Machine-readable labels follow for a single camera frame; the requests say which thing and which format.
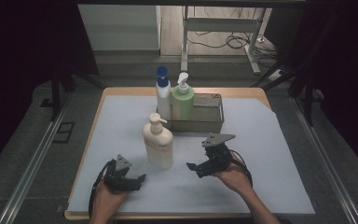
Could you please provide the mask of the cream pump bottle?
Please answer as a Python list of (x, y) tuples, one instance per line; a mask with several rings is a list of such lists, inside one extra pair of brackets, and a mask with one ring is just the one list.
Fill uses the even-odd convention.
[(142, 129), (147, 158), (162, 169), (173, 165), (172, 132), (163, 126), (167, 120), (158, 113), (151, 113), (149, 122)]

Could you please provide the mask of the person's left hand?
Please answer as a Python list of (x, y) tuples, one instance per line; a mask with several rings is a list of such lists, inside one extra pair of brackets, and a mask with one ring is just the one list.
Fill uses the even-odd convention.
[(104, 182), (100, 182), (95, 191), (89, 224), (107, 224), (128, 195), (128, 192), (112, 193)]

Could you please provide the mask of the white bottle with blue cap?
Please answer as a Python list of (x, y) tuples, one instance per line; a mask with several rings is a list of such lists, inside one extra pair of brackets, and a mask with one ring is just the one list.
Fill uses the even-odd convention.
[(156, 72), (158, 113), (163, 119), (171, 119), (171, 82), (168, 79), (168, 69), (160, 66)]

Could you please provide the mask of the black metal stand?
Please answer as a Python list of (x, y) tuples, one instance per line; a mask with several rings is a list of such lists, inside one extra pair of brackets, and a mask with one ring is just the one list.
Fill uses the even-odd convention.
[(96, 86), (97, 88), (103, 90), (106, 88), (106, 85), (97, 81), (90, 75), (85, 72), (80, 71), (75, 68), (73, 65), (62, 65), (59, 66), (52, 72), (51, 79), (51, 97), (52, 102), (49, 106), (52, 107), (52, 117), (51, 120), (55, 120), (59, 113), (62, 111), (61, 96), (60, 96), (60, 87), (63, 87), (65, 91), (74, 92), (76, 90), (76, 82), (73, 78), (73, 75), (83, 78), (88, 83)]
[(265, 84), (261, 87), (262, 90), (268, 91), (289, 79), (293, 79), (287, 92), (290, 97), (297, 98), (302, 91), (305, 91), (303, 99), (303, 117), (306, 122), (312, 126), (311, 110), (313, 103), (313, 87), (314, 87), (314, 76), (310, 73), (309, 67), (306, 64), (301, 64), (292, 69), (289, 69), (283, 75)]

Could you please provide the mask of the white metal desk frame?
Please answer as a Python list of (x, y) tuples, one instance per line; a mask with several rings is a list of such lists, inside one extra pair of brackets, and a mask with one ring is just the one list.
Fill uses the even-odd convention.
[(219, 18), (189, 18), (188, 7), (184, 7), (183, 16), (183, 44), (181, 47), (181, 65), (182, 71), (187, 71), (188, 53), (187, 53), (187, 33), (189, 31), (199, 32), (219, 32), (219, 33), (251, 33), (251, 40), (248, 46), (245, 46), (245, 53), (255, 75), (260, 75), (261, 70), (254, 56), (255, 42), (261, 29), (266, 9), (262, 8), (256, 19), (219, 19)]

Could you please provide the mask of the dark curtain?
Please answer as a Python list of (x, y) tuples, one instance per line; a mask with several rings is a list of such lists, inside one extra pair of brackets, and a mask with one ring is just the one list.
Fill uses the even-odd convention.
[(0, 153), (38, 85), (98, 73), (78, 0), (0, 0)]
[[(321, 108), (358, 157), (358, 0), (343, 2), (310, 71), (322, 92)], [(326, 8), (274, 8), (264, 36), (285, 54), (299, 49), (301, 63), (327, 24)]]

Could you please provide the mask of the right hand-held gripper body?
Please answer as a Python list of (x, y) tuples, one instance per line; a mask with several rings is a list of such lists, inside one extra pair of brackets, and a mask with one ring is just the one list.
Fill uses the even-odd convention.
[(209, 158), (200, 165), (203, 174), (213, 174), (228, 168), (232, 156), (226, 146), (226, 141), (235, 137), (235, 134), (211, 133), (207, 139), (201, 143), (205, 149), (205, 155)]

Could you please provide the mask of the person's right hand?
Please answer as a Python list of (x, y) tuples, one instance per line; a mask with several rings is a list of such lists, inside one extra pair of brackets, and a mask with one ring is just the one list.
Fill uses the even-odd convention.
[(249, 178), (235, 162), (231, 162), (226, 170), (216, 172), (213, 176), (220, 179), (229, 189), (240, 194), (240, 196), (253, 190)]

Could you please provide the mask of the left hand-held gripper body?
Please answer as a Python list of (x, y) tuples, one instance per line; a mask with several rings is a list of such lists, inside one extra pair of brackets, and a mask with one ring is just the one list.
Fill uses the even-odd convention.
[(103, 181), (104, 184), (113, 192), (127, 191), (127, 187), (130, 184), (137, 184), (136, 179), (126, 177), (131, 166), (131, 162), (118, 154), (116, 159), (112, 159), (108, 162)]

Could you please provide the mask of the white power strip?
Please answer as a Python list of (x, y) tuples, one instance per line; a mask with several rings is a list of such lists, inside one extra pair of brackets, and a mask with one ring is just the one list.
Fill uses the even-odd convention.
[(284, 75), (285, 72), (282, 69), (277, 69), (275, 72), (273, 72), (269, 77), (268, 80), (269, 81), (274, 81), (276, 79), (278, 79), (279, 77), (281, 77), (282, 75)]

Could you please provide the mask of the green pump bottle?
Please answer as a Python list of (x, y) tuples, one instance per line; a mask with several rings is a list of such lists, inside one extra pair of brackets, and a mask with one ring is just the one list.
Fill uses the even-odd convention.
[(182, 72), (177, 80), (177, 85), (172, 89), (172, 119), (187, 120), (190, 117), (195, 91), (186, 82), (188, 73)]

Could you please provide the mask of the white cabinet panel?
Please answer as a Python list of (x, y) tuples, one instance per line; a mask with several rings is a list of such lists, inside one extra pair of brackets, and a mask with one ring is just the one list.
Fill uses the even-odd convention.
[(160, 49), (160, 6), (77, 6), (93, 50)]

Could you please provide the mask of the grey metal mesh basket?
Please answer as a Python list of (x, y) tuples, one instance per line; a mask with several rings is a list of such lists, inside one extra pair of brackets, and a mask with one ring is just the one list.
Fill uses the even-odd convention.
[(193, 108), (187, 120), (171, 119), (163, 126), (179, 133), (219, 133), (222, 129), (224, 110), (222, 96), (218, 93), (195, 93)]

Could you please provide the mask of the white paper sheet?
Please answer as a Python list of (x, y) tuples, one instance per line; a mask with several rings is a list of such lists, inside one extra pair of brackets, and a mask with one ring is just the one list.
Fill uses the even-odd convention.
[[(201, 145), (205, 134), (176, 134), (169, 169), (148, 160), (142, 129), (156, 106), (153, 96), (104, 99), (71, 193), (69, 216), (88, 212), (90, 191), (98, 173), (117, 155), (131, 162), (130, 178), (145, 176), (141, 189), (120, 206), (120, 214), (247, 214), (243, 200), (219, 179), (198, 177), (188, 169), (189, 163), (207, 159)], [(254, 189), (268, 209), (275, 214), (312, 214), (309, 195), (276, 114), (256, 99), (226, 98), (223, 110), (222, 131), (234, 136), (227, 146), (244, 158)]]

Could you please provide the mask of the aluminium floor rail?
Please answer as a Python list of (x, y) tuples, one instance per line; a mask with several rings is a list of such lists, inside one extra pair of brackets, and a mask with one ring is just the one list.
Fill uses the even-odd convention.
[(310, 143), (318, 157), (318, 160), (324, 170), (324, 174), (326, 175), (330, 186), (337, 196), (337, 200), (340, 203), (340, 206), (345, 213), (347, 220), (350, 224), (358, 224), (358, 209), (351, 198), (347, 188), (344, 186), (341, 178), (338, 176), (338, 173), (330, 161), (324, 146), (317, 135), (316, 131), (312, 126), (309, 125), (305, 116), (303, 115), (304, 109), (301, 106), (301, 103), (296, 98), (290, 98), (294, 108), (296, 109), (296, 114), (305, 130), (307, 137), (310, 140)]
[(62, 123), (62, 119), (67, 111), (67, 107), (72, 99), (72, 96), (72, 93), (66, 93), (62, 97), (62, 101), (59, 103), (61, 110), (59, 111), (57, 117), (49, 123), (49, 126), (45, 131), (42, 140), (38, 144), (32, 158), (29, 160), (26, 166), (26, 169), (22, 173), (20, 180), (12, 191), (6, 206), (0, 215), (0, 224), (13, 224), (17, 214), (21, 209), (26, 195), (28, 194), (29, 189), (34, 182), (35, 176), (46, 157), (52, 140), (58, 131), (60, 124)]

